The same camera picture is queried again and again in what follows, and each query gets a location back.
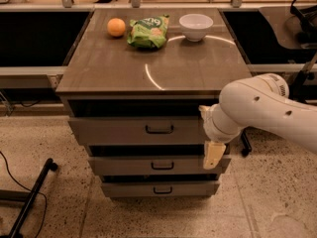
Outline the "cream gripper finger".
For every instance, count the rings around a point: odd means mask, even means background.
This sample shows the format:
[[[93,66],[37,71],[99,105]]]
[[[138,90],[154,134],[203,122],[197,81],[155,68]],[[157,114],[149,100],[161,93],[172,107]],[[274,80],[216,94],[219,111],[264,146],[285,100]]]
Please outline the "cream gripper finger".
[[[211,118],[211,107],[200,105],[199,111],[203,120],[209,120]]]
[[[203,168],[205,170],[214,169],[219,164],[225,151],[226,145],[224,143],[206,142],[204,144]]]

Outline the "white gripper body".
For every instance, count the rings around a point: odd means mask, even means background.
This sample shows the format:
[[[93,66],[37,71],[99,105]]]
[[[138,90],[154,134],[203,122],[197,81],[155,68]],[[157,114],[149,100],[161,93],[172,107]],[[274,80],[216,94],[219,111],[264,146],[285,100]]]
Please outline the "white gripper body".
[[[211,118],[203,120],[203,128],[211,141],[226,144],[241,134],[243,127],[232,120],[219,104],[210,107]]]

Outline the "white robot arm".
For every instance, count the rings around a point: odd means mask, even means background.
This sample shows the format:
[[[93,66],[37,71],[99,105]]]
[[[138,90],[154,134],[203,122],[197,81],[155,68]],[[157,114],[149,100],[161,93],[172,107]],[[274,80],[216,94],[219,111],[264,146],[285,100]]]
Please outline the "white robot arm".
[[[226,145],[247,127],[271,132],[317,153],[317,107],[288,98],[286,81],[274,73],[233,81],[220,92],[219,102],[201,105],[204,143],[203,168],[215,168]]]

